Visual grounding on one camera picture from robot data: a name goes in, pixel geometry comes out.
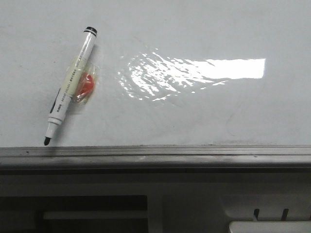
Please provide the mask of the white whiteboard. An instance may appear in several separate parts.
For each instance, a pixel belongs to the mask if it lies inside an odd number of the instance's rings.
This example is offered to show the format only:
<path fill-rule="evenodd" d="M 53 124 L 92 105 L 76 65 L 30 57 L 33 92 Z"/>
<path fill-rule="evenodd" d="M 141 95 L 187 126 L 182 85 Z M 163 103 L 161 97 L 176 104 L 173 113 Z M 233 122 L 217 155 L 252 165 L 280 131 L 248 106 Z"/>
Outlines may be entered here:
<path fill-rule="evenodd" d="M 43 145 L 88 26 L 94 92 L 51 146 L 311 143 L 308 0 L 3 0 L 2 147 Z"/>

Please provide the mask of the red round magnet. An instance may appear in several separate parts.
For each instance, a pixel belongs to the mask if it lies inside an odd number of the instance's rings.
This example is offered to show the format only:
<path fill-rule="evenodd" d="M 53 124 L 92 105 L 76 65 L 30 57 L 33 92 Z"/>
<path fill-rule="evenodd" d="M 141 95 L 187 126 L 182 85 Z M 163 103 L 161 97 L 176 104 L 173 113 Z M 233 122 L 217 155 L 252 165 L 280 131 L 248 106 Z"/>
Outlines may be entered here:
<path fill-rule="evenodd" d="M 87 73 L 84 72 L 80 78 L 80 81 L 78 83 L 75 97 L 77 101 L 82 101 L 86 97 L 88 97 L 94 88 L 94 79 L 93 77 Z"/>

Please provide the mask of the grey aluminium whiteboard tray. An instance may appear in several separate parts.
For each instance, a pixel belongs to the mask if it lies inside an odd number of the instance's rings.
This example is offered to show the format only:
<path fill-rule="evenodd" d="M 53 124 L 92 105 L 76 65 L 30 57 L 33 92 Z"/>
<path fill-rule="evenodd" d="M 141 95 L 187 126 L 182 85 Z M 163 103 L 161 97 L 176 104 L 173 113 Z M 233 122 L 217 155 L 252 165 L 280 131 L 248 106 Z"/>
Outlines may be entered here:
<path fill-rule="evenodd" d="M 302 145 L 14 147 L 0 150 L 2 172 L 310 167 L 311 148 Z"/>

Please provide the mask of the white black whiteboard marker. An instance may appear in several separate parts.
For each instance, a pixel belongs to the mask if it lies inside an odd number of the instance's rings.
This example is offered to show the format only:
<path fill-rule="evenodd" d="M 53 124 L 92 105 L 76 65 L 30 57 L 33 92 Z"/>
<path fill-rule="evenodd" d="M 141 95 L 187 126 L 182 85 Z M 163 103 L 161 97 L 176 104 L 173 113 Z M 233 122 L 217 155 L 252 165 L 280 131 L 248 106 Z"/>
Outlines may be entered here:
<path fill-rule="evenodd" d="M 82 73 L 87 65 L 96 37 L 97 30 L 95 28 L 88 26 L 84 29 L 79 53 L 73 58 L 68 67 L 62 85 L 59 88 L 50 110 L 48 127 L 44 139 L 45 146 L 50 143 L 57 129 L 62 125 L 66 117 L 66 112 L 76 92 Z"/>

